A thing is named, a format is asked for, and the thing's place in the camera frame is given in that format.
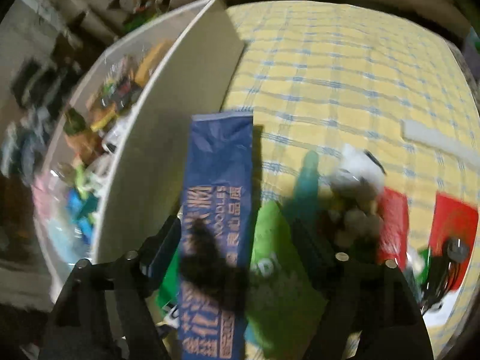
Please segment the yellow fabric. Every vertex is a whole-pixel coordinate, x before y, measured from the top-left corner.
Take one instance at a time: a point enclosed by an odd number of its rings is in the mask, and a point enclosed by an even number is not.
[[[371,151],[387,171],[386,185],[409,197],[416,248],[428,243],[436,191],[478,205],[476,169],[401,137],[400,120],[408,118],[468,147],[480,144],[477,109],[443,39],[349,5],[264,2],[229,14],[247,45],[224,108],[253,109],[263,126],[263,200],[291,195],[308,150],[321,155],[319,172],[327,176],[349,143]],[[448,323],[429,329],[435,356],[462,318],[479,271],[476,247]]]

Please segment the plaid tablecloth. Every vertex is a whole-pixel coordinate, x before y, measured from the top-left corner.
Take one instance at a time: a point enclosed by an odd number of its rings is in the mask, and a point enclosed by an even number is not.
[[[308,150],[320,154],[326,186],[349,143],[371,151],[387,171],[386,185],[407,194],[409,243],[416,248],[428,243],[436,191],[478,205],[478,170],[401,137],[400,121],[414,119],[474,149],[480,145],[477,108],[442,38],[349,5],[264,2],[231,7],[229,14],[247,46],[224,108],[253,109],[254,123],[263,126],[263,200],[291,196]],[[476,287],[476,245],[448,323],[429,329],[435,356]]]

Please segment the red package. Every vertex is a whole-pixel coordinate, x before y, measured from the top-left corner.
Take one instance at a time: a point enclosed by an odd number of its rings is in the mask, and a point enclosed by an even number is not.
[[[458,278],[452,291],[460,288],[472,255],[479,214],[476,207],[460,202],[445,193],[437,192],[433,224],[428,244],[433,256],[442,255],[443,243],[450,237],[460,238],[470,248],[469,257],[460,264]]]
[[[409,205],[406,195],[385,188],[378,201],[378,214],[383,219],[377,248],[377,263],[395,260],[400,269],[407,261]]]

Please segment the white strip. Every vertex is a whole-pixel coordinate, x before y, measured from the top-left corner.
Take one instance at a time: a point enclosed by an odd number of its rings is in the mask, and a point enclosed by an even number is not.
[[[414,120],[403,121],[403,139],[433,147],[445,153],[452,154],[462,161],[480,168],[480,155],[456,139],[447,137],[438,130],[428,128]]]

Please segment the pink object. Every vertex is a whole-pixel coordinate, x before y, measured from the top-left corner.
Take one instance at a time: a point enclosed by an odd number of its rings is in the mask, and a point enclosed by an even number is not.
[[[383,219],[378,240],[377,263],[395,260],[400,269],[407,261],[409,205],[406,195],[385,188],[378,201],[378,214]]]

